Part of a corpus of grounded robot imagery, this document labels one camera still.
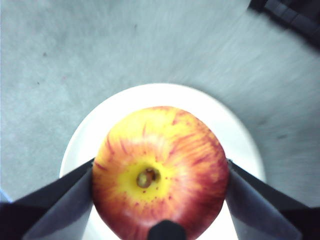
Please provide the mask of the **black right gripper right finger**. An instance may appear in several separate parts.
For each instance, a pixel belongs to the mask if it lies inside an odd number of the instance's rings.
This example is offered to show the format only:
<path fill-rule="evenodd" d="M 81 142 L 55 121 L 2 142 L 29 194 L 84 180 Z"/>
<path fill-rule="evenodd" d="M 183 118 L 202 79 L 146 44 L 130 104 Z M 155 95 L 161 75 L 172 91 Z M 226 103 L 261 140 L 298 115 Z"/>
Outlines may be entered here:
<path fill-rule="evenodd" d="M 320 208 L 276 190 L 228 160 L 226 203 L 240 240 L 318 240 Z"/>

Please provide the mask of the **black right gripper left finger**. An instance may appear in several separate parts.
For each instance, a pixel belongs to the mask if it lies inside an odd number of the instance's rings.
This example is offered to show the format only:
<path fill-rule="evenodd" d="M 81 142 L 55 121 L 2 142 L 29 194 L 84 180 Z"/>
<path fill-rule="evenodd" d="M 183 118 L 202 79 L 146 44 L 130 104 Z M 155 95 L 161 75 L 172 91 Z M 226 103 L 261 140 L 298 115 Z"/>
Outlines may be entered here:
<path fill-rule="evenodd" d="M 2 240 L 80 240 L 92 209 L 89 160 L 58 180 L 0 204 Z"/>

